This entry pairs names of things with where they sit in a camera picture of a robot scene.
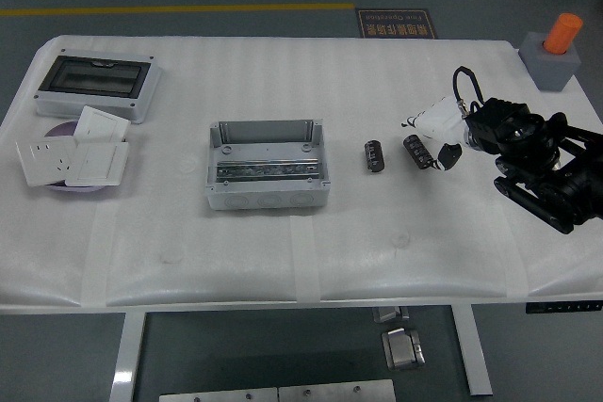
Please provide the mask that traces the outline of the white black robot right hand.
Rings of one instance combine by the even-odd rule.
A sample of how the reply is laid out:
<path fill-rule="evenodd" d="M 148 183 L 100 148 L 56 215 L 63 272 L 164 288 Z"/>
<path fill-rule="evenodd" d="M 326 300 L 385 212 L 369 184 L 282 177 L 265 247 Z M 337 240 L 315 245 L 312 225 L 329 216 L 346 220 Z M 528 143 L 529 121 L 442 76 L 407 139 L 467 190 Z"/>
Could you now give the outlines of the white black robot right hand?
<path fill-rule="evenodd" d="M 454 96 L 436 102 L 401 124 L 416 130 L 403 140 L 403 146 L 420 169 L 452 169 L 462 156 L 463 148 L 469 147 L 469 132 Z M 421 141 L 420 136 L 442 144 L 434 158 Z"/>

